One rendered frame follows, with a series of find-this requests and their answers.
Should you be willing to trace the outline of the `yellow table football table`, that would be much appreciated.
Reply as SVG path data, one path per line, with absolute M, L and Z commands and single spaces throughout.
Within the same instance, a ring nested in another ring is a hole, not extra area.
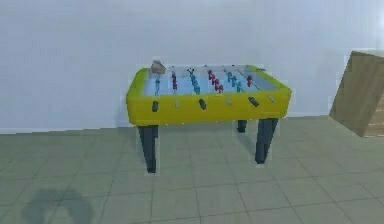
M 129 122 L 139 129 L 146 168 L 156 171 L 158 128 L 169 124 L 235 121 L 243 133 L 258 122 L 254 160 L 263 164 L 291 89 L 253 65 L 170 66 L 163 74 L 140 69 L 126 94 Z

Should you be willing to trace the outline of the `brown wooden cupboard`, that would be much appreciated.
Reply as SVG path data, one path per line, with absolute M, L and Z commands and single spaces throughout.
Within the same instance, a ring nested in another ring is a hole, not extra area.
M 384 50 L 350 53 L 329 116 L 360 137 L 384 136 Z

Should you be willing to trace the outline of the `small brown box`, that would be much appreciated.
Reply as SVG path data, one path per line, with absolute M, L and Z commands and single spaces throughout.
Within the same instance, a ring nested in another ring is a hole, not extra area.
M 154 60 L 150 70 L 152 74 L 164 74 L 166 72 L 166 67 L 159 60 Z

